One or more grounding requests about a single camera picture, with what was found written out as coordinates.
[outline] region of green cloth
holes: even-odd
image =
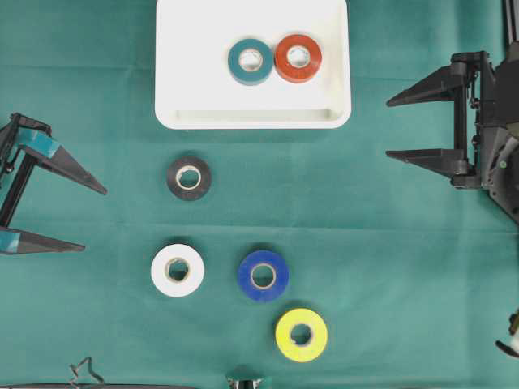
[[[224,389],[246,365],[275,388],[516,387],[518,362],[494,346],[508,343],[518,303],[516,225],[482,191],[384,155],[452,146],[452,105],[384,103],[453,53],[500,62],[500,2],[350,0],[353,114],[339,130],[165,129],[153,107],[155,6],[0,1],[0,118],[51,124],[109,190],[33,172],[11,227],[87,249],[0,258],[0,381],[64,383],[90,355],[108,383]],[[187,153],[212,170],[194,203],[165,184]],[[150,278],[170,242],[204,258],[186,298]],[[256,247],[290,266],[268,304],[236,282]],[[328,324],[328,348],[307,364],[274,341],[295,306]]]

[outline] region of tape roll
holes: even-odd
[[[291,83],[305,83],[319,71],[323,54],[309,36],[295,34],[283,39],[276,47],[277,73]]]
[[[272,272],[272,282],[269,285],[258,285],[253,273],[258,267],[268,267]],[[285,260],[268,250],[259,250],[249,254],[238,268],[238,284],[242,291],[252,300],[269,302],[277,299],[289,284],[289,268]]]
[[[274,67],[272,50],[257,39],[239,41],[229,51],[228,61],[230,73],[244,85],[262,83]]]
[[[310,339],[305,344],[296,344],[292,330],[299,324],[310,329]],[[276,325],[276,343],[280,351],[296,362],[309,362],[316,359],[326,348],[328,329],[324,320],[314,311],[297,308],[285,313]]]
[[[184,186],[181,177],[186,172],[198,174],[198,181],[193,186]],[[166,175],[169,190],[179,199],[192,201],[203,197],[211,187],[211,170],[208,164],[196,156],[183,156],[173,162]]]
[[[187,273],[182,280],[169,275],[169,268],[184,262]],[[204,279],[204,261],[198,252],[186,245],[171,245],[160,250],[152,263],[152,280],[157,289],[170,297],[184,297],[193,293]]]

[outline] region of red tape roll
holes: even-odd
[[[306,64],[297,67],[289,62],[289,54],[291,50],[299,49],[300,52],[304,53],[298,46],[306,49],[307,54],[310,55]],[[321,62],[323,61],[323,54],[319,45],[315,43],[313,39],[306,35],[290,35],[279,42],[276,47],[276,69],[279,75],[291,83],[305,83],[311,80],[314,75],[319,71]]]

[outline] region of white tape roll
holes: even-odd
[[[184,262],[187,266],[187,273],[180,281],[169,275],[169,267],[176,262]],[[186,245],[166,246],[153,259],[153,283],[166,296],[187,296],[202,284],[203,279],[204,261],[192,247]]]

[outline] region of black tape roll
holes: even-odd
[[[198,173],[199,180],[192,187],[182,186],[180,177],[187,171]],[[211,186],[211,170],[200,158],[196,156],[183,156],[173,162],[167,173],[167,183],[169,190],[179,199],[192,201],[198,200],[209,191]]]

